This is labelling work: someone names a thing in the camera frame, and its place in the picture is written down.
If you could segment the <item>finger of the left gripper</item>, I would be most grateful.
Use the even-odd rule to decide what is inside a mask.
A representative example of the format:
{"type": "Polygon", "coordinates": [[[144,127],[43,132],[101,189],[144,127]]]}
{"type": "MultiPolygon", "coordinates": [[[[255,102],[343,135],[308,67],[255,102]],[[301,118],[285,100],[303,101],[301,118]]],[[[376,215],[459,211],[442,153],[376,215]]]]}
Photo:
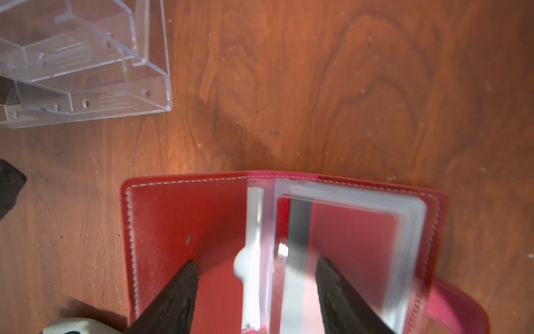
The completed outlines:
{"type": "Polygon", "coordinates": [[[19,192],[26,184],[27,178],[6,160],[2,159],[0,163],[0,220],[2,220],[15,207],[19,192]]]}

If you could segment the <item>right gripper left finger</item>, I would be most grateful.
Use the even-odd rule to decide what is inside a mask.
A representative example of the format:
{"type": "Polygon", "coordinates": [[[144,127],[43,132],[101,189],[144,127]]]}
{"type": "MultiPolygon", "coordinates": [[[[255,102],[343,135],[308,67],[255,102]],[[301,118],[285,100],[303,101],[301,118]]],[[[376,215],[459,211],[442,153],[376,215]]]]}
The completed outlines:
{"type": "Polygon", "coordinates": [[[186,334],[191,332],[199,276],[187,261],[141,316],[125,330],[130,334],[186,334]]]}

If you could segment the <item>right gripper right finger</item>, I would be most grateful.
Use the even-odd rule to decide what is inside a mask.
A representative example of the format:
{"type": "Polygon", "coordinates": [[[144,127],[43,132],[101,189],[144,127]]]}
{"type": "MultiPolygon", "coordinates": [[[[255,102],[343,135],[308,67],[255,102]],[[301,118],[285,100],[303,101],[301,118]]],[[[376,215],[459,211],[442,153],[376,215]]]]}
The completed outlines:
{"type": "Polygon", "coordinates": [[[326,334],[394,333],[327,258],[318,259],[315,279],[326,334]]]}

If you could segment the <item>red leather card holder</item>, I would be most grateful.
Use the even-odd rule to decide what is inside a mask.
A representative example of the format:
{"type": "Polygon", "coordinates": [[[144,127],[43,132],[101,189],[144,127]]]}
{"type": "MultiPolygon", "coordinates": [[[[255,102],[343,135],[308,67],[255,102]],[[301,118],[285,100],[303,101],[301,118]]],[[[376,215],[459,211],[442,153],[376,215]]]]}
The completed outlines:
{"type": "Polygon", "coordinates": [[[432,189],[281,171],[133,178],[122,186],[128,328],[189,260],[199,283],[190,333],[272,333],[277,203],[303,198],[388,214],[396,236],[382,308],[394,333],[431,318],[489,333],[485,310],[434,276],[448,198],[432,189]]]}

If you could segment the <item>clear acrylic card organizer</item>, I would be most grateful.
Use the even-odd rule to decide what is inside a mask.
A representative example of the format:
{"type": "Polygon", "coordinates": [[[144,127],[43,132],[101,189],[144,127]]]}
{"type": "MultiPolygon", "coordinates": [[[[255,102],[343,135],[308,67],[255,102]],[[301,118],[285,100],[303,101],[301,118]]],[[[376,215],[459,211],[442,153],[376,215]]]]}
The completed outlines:
{"type": "Polygon", "coordinates": [[[1,126],[172,109],[162,1],[3,1],[1,126]]]}

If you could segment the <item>red card in holder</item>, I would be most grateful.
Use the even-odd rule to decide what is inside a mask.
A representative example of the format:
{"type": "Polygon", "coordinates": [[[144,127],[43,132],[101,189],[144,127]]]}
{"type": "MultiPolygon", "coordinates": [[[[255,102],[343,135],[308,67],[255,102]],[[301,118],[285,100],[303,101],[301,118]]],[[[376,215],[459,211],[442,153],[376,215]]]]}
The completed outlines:
{"type": "Polygon", "coordinates": [[[384,321],[394,218],[303,198],[282,197],[277,206],[271,332],[325,333],[315,279],[321,257],[384,321]]]}

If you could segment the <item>grey blue work glove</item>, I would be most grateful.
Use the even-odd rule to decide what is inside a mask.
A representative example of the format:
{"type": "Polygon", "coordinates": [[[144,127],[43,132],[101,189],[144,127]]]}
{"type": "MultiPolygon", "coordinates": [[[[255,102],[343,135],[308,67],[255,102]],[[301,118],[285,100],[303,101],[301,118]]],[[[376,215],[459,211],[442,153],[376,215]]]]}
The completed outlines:
{"type": "Polygon", "coordinates": [[[101,323],[97,320],[89,318],[66,318],[56,320],[46,326],[42,334],[66,334],[66,333],[80,333],[80,334],[121,334],[120,331],[101,323]]]}

